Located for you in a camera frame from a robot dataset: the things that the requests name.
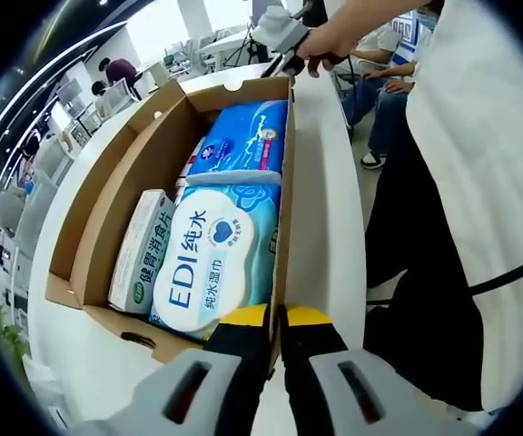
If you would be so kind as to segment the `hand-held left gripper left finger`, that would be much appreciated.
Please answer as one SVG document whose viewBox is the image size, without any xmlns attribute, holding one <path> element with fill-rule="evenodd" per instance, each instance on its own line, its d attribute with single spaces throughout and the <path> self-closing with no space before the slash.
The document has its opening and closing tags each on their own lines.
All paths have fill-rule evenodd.
<svg viewBox="0 0 523 436">
<path fill-rule="evenodd" d="M 271 308 L 226 315 L 201 349 L 140 381 L 129 405 L 82 435 L 249 435 L 271 366 Z"/>
</svg>

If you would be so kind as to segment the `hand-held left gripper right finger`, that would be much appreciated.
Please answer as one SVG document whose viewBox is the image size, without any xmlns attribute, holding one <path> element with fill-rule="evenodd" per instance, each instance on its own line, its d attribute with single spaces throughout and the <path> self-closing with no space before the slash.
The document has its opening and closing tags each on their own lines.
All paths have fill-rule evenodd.
<svg viewBox="0 0 523 436">
<path fill-rule="evenodd" d="M 324 313 L 279 311 L 285 388 L 300 435 L 476 435 L 445 416 L 378 356 L 351 350 Z"/>
</svg>

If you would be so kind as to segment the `person's right hand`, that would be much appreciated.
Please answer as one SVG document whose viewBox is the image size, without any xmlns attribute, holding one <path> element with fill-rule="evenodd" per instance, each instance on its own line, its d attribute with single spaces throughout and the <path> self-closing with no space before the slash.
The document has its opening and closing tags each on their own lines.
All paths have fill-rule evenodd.
<svg viewBox="0 0 523 436">
<path fill-rule="evenodd" d="M 307 62 L 308 74 L 317 78 L 320 64 L 323 64 L 326 70 L 332 68 L 332 62 L 326 58 L 327 54 L 343 58 L 360 39 L 360 28 L 356 23 L 348 21 L 345 16 L 333 17 L 326 24 L 308 33 L 296 50 L 296 55 Z"/>
</svg>

